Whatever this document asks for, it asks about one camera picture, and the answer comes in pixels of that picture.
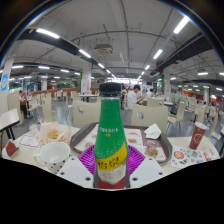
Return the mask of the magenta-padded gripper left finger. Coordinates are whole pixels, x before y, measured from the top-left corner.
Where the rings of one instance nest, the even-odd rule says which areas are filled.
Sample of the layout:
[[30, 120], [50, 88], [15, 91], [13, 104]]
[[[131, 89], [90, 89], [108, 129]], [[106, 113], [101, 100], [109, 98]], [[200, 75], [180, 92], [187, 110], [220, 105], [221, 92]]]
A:
[[98, 187], [98, 174], [94, 147], [84, 150], [78, 157], [71, 157], [58, 172], [58, 176], [84, 188]]

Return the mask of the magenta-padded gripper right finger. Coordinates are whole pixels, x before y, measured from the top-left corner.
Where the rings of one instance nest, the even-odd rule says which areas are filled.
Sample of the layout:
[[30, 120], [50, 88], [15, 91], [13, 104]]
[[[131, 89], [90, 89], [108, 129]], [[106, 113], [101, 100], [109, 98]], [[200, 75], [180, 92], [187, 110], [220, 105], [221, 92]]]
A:
[[135, 147], [129, 146], [125, 176], [127, 188], [140, 188], [165, 176], [164, 170], [153, 157], [146, 157]]

